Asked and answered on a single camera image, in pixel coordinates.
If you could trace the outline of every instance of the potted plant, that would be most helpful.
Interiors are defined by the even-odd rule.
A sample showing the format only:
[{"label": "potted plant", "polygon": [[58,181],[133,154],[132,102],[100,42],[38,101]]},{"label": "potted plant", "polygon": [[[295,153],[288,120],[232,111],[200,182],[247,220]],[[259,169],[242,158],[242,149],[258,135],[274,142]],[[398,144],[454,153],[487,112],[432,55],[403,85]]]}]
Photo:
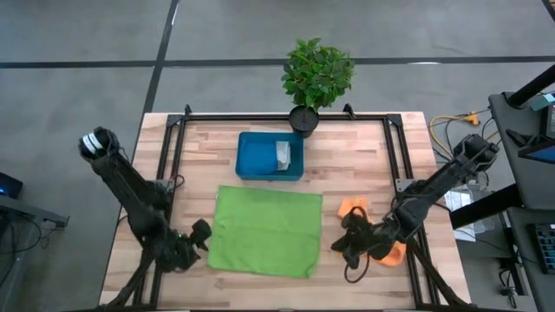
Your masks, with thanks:
[{"label": "potted plant", "polygon": [[297,40],[284,65],[285,93],[297,106],[289,114],[293,131],[308,138],[319,121],[318,109],[330,107],[337,97],[351,89],[354,62],[347,53],[318,45],[320,38]]}]

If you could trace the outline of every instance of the green towel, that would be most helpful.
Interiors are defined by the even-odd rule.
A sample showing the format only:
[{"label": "green towel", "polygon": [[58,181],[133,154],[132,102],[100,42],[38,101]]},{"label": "green towel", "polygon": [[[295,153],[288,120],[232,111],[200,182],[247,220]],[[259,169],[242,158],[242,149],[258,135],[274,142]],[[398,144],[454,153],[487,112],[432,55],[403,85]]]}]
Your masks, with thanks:
[{"label": "green towel", "polygon": [[208,265],[309,277],[318,263],[322,195],[221,186]]}]

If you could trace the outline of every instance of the concrete floor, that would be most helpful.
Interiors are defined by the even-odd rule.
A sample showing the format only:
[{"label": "concrete floor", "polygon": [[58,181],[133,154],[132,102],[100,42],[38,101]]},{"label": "concrete floor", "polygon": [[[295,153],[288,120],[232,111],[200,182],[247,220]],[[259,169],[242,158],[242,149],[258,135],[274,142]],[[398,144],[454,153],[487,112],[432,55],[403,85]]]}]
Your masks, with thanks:
[{"label": "concrete floor", "polygon": [[[170,0],[0,0],[0,62],[154,60]],[[183,0],[167,60],[284,57],[297,37],[321,36],[354,57],[534,56],[555,50],[539,0]],[[332,110],[464,114],[514,90],[548,63],[357,66],[353,90]],[[114,130],[131,156],[151,68],[0,69],[0,171],[25,182],[23,200],[69,214],[48,249],[33,249],[18,311],[95,306],[116,200],[80,159],[78,138]],[[155,112],[288,111],[279,67],[165,68]],[[489,113],[480,116],[482,121]],[[453,124],[458,141],[477,128]],[[491,188],[513,182],[503,154]],[[473,302],[509,309],[494,260],[462,255]],[[519,309],[534,311],[530,297]]]}]

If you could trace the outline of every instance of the orange cloth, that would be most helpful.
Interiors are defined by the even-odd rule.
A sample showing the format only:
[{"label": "orange cloth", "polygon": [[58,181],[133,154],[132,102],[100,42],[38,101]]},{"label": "orange cloth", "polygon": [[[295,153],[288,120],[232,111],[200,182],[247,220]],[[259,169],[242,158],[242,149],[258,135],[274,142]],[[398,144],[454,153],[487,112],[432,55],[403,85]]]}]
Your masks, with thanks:
[{"label": "orange cloth", "polygon": [[[368,212],[368,199],[367,198],[346,198],[341,203],[341,207],[337,211],[337,216],[341,219],[347,215],[353,207],[360,206],[366,211],[366,218],[368,222],[373,223],[372,219],[370,218]],[[355,210],[355,214],[361,216],[361,212]],[[394,267],[402,263],[402,259],[405,257],[405,253],[407,252],[407,245],[401,244],[397,241],[393,244],[393,248],[389,252],[387,256],[385,256],[382,260],[374,260],[379,264]]]}]

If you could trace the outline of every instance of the wooden tabletop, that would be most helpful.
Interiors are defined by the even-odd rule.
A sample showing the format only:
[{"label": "wooden tabletop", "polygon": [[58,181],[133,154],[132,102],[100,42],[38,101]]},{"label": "wooden tabletop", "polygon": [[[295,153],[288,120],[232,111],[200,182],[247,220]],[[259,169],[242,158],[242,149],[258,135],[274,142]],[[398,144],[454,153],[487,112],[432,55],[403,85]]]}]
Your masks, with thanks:
[{"label": "wooden tabletop", "polygon": [[[402,114],[415,177],[426,179],[437,169],[421,112]],[[158,167],[167,114],[146,114],[134,157],[134,167],[154,179]],[[185,184],[176,191],[171,226],[185,233],[199,218],[212,224],[219,185],[235,185],[323,194],[323,233],[320,262],[309,279],[260,276],[212,270],[206,253],[185,273],[162,277],[160,309],[402,309],[414,301],[405,263],[386,268],[371,263],[357,284],[343,279],[345,262],[331,244],[344,234],[336,211],[343,198],[369,198],[370,215],[380,219],[389,211],[394,187],[383,127],[377,121],[322,121],[305,140],[304,176],[297,182],[243,181],[235,174],[238,134],[289,132],[282,121],[194,121],[186,126],[180,174]],[[392,127],[398,166],[402,168],[395,128]],[[170,144],[169,175],[176,135]],[[463,300],[470,302],[459,252],[446,211],[432,207],[426,220],[429,248],[435,267]],[[101,303],[109,302],[133,274],[140,259],[127,222],[117,229]],[[424,300],[426,280],[419,267]],[[146,298],[150,285],[146,286]]]}]

